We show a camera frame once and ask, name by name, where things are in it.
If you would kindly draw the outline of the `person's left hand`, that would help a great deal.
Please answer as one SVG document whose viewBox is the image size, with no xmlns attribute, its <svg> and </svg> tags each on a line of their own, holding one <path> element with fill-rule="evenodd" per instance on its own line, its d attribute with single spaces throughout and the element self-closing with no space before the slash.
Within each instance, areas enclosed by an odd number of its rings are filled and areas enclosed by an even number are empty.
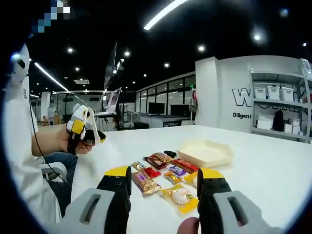
<svg viewBox="0 0 312 234">
<path fill-rule="evenodd" d="M 61 129 L 58 133 L 58 144 L 59 144 L 59 147 L 61 150 L 65 151 L 65 152 L 69 152 L 68 151 L 69 139 L 70 139 L 70 134 L 68 133 L 68 131 L 66 129 L 66 125 L 62 124 Z M 87 144 L 86 142 L 84 142 L 82 140 L 79 140 L 77 147 L 75 149 L 75 153 L 72 153 L 72 154 L 85 155 L 92 150 L 94 145 L 95 145 L 94 143 L 92 145 L 90 145 L 90 144 Z"/>
</svg>

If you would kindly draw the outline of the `person's right hand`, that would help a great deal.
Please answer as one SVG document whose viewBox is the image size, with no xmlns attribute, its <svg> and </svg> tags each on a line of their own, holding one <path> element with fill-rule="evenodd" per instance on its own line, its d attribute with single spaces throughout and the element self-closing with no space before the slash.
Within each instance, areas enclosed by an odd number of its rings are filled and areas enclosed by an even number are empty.
<svg viewBox="0 0 312 234">
<path fill-rule="evenodd" d="M 198 234 L 199 218 L 189 217 L 181 222 L 177 234 Z"/>
</svg>

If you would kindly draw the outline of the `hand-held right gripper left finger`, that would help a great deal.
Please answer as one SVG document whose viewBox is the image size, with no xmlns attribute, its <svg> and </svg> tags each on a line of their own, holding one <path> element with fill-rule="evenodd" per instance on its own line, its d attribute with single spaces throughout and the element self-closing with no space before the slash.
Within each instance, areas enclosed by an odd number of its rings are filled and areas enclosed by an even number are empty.
<svg viewBox="0 0 312 234">
<path fill-rule="evenodd" d="M 89 188 L 68 207 L 60 222 L 62 234 L 124 234 L 131 210 L 131 167 L 108 170 L 96 188 Z"/>
</svg>

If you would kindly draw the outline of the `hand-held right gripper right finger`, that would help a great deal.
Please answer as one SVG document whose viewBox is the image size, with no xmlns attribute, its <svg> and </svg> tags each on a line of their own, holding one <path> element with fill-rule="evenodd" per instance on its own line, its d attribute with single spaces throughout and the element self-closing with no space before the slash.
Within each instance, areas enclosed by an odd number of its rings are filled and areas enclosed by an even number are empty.
<svg viewBox="0 0 312 234">
<path fill-rule="evenodd" d="M 279 234 L 262 217 L 261 209 L 242 192 L 231 190 L 217 170 L 199 168 L 197 210 L 203 234 Z"/>
</svg>

